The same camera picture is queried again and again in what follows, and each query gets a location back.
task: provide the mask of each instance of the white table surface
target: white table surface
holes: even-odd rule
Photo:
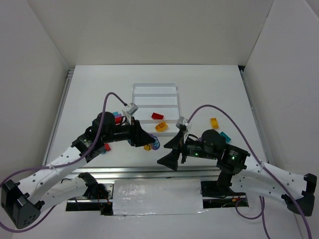
[[[58,157],[102,111],[108,92],[117,93],[125,102],[132,101],[134,83],[175,83],[180,116],[189,117],[200,105],[213,104],[237,122],[257,155],[264,160],[262,145],[253,119],[245,88],[237,66],[215,65],[120,65],[76,66],[67,94],[48,162]],[[121,111],[123,105],[109,97],[107,111]],[[191,133],[201,134],[211,128],[210,118],[217,118],[220,130],[232,138],[233,145],[248,150],[232,123],[212,108],[201,109],[192,120]],[[86,167],[146,167],[156,166],[157,160],[170,152],[162,146],[172,137],[159,137],[161,148],[145,151],[130,147],[126,141],[110,143],[111,151],[99,155]],[[215,166],[216,161],[187,158],[182,166]]]
[[[257,129],[237,66],[77,66],[64,106],[58,131],[50,151],[52,160],[88,127],[101,111],[104,96],[118,93],[126,102],[132,98],[137,82],[174,82],[178,87],[180,114],[188,117],[202,104],[214,104],[228,112],[264,158]],[[108,111],[119,111],[121,104],[110,98]],[[247,149],[231,123],[213,109],[202,109],[194,118],[192,133],[210,128],[209,119],[217,117],[221,130],[232,143]],[[161,143],[171,137],[160,138]],[[88,164],[90,167],[157,166],[166,149],[146,152],[126,142],[112,143],[112,151]],[[214,165],[214,161],[188,158],[186,165]],[[249,196],[249,207],[240,208],[247,216],[260,212],[257,196]],[[66,212],[66,202],[59,204],[42,223],[13,239],[265,239],[261,219],[241,218],[235,208],[209,209],[192,215],[100,216],[98,212]],[[299,239],[293,213],[282,204],[266,199],[268,232],[272,238]]]

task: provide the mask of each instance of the red block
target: red block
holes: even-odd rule
[[[110,148],[108,143],[105,143],[104,146],[105,146],[105,150],[106,151],[110,151],[111,150],[111,148]]]
[[[164,116],[160,115],[160,114],[157,114],[157,113],[153,113],[152,114],[152,119],[154,120],[162,120],[164,118]]]
[[[122,117],[115,118],[115,124],[120,124],[122,121]]]

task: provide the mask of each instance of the white wall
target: white wall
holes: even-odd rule
[[[274,2],[244,75],[272,161],[319,176],[319,18],[304,0]],[[316,196],[308,218],[314,238],[319,188]]]
[[[25,0],[0,1],[0,179],[40,165],[66,77]],[[0,219],[13,228],[4,211]],[[0,229],[1,239],[11,233]]]
[[[27,0],[67,62],[245,65],[273,0]]]

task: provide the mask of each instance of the orange block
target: orange block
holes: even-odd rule
[[[144,145],[144,150],[150,151],[152,149],[150,144]]]
[[[210,124],[211,124],[211,127],[214,128],[214,129],[219,128],[219,125],[218,125],[218,122],[217,122],[216,118],[211,118],[210,119]]]
[[[157,130],[157,132],[163,132],[167,130],[167,128],[168,128],[168,125],[165,122],[161,122],[155,126],[155,129]]]

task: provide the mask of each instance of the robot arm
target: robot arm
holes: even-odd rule
[[[217,180],[218,190],[227,195],[233,192],[250,192],[272,198],[287,205],[287,208],[299,214],[291,198],[284,189],[263,168],[267,168],[292,194],[305,216],[311,216],[314,208],[314,192],[317,177],[312,174],[298,175],[277,168],[266,162],[260,165],[247,151],[226,143],[226,139],[213,129],[202,134],[201,140],[188,137],[186,120],[180,119],[178,134],[164,148],[171,153],[158,160],[158,164],[172,170],[178,169],[178,159],[186,162],[188,156],[215,159],[221,173]]]
[[[137,107],[132,103],[126,106],[123,113],[125,124],[115,124],[115,117],[105,112],[101,122],[101,114],[93,120],[84,134],[79,136],[67,150],[47,165],[46,169],[39,170],[31,176],[15,183],[8,180],[1,188],[1,206],[9,215],[18,229],[32,224],[46,209],[57,205],[75,196],[85,196],[96,199],[98,195],[108,197],[103,184],[98,184],[89,173],[81,173],[72,180],[63,180],[75,169],[84,166],[99,154],[105,151],[105,143],[127,140],[131,146],[140,147],[155,143],[153,137],[145,132],[138,120],[132,114]],[[97,143],[86,157],[79,160],[91,148],[98,128],[102,124]]]

